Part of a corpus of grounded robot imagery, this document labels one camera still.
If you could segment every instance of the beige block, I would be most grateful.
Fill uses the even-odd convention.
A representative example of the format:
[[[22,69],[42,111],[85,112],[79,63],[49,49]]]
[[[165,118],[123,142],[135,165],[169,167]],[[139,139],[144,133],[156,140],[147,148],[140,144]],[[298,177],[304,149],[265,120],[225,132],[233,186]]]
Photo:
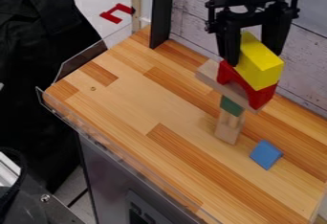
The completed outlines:
[[[219,63],[210,59],[205,64],[203,64],[197,70],[195,77],[210,86],[212,89],[218,91],[220,94],[228,97],[235,103],[249,110],[250,112],[257,114],[262,108],[255,110],[249,105],[248,95],[244,89],[235,82],[230,82],[225,85],[222,85],[217,82],[217,74],[219,69]]]
[[[214,135],[226,143],[235,145],[245,122],[244,114],[239,117],[238,125],[231,127],[228,123],[218,123]]]

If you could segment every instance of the wooden table surface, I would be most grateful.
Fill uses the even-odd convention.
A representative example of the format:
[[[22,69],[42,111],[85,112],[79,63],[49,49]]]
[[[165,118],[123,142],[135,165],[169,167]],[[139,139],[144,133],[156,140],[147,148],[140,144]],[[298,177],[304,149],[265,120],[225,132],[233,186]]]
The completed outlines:
[[[221,142],[220,95],[194,77],[207,58],[172,40],[151,50],[148,38],[132,35],[45,101],[208,223],[308,223],[327,179],[327,121],[276,95],[246,114],[236,146]],[[284,152],[268,171],[249,157],[261,139]]]

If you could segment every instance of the transparent plastic wall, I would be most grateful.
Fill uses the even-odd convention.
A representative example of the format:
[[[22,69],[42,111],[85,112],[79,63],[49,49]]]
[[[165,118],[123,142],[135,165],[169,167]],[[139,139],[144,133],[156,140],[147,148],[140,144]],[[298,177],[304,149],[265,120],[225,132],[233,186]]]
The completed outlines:
[[[74,70],[86,64],[96,56],[110,51],[110,48],[128,38],[131,33],[131,25],[127,25],[103,38],[101,41],[90,46],[78,55],[63,62],[54,83],[65,78]],[[177,208],[189,215],[190,218],[196,219],[199,223],[220,223],[212,215],[204,211],[201,206],[198,206],[192,200],[188,199],[163,178],[151,171],[147,166],[142,165],[124,148],[120,147],[114,141],[109,140],[91,124],[80,118],[79,115],[64,103],[58,101],[56,98],[38,87],[36,87],[36,93],[41,105],[86,138],[90,143],[102,147],[108,156],[115,159],[115,161],[123,165],[127,170],[139,177],[145,184],[150,186],[156,192],[168,198]]]

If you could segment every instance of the metal frame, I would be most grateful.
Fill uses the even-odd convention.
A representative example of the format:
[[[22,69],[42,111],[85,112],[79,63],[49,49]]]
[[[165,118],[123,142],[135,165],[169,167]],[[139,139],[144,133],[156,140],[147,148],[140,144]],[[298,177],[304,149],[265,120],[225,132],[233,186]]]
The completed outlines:
[[[141,28],[142,0],[132,0],[132,7],[135,10],[132,18],[132,30],[135,33]]]
[[[173,0],[153,0],[150,48],[155,49],[170,35]]]

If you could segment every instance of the stacked blocks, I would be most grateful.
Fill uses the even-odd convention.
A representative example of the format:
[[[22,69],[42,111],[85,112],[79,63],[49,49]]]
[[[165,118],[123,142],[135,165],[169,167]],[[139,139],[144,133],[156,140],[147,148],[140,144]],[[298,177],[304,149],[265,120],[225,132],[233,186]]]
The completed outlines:
[[[236,72],[258,91],[277,84],[284,62],[249,32],[242,34],[241,55]]]
[[[226,84],[235,81],[240,84],[248,94],[249,105],[258,109],[273,98],[277,83],[262,90],[254,90],[225,60],[220,62],[217,81]]]
[[[234,145],[245,121],[245,109],[225,96],[221,99],[220,108],[215,136]]]
[[[284,67],[283,61],[250,33],[242,34],[241,55],[236,67],[220,63],[217,81],[235,81],[248,94],[249,104],[258,109],[273,98]]]
[[[253,35],[242,33],[241,55],[236,67],[226,60],[219,65],[209,60],[198,69],[196,77],[223,95],[214,131],[217,138],[232,145],[236,143],[245,122],[244,111],[256,114],[273,98],[283,67],[283,61]],[[267,144],[257,150],[261,149],[271,152],[267,154],[267,162],[262,164],[266,168],[280,157],[278,151]],[[257,155],[254,152],[253,159],[261,162]]]
[[[270,169],[283,153],[268,141],[262,140],[253,150],[250,157],[265,170]]]

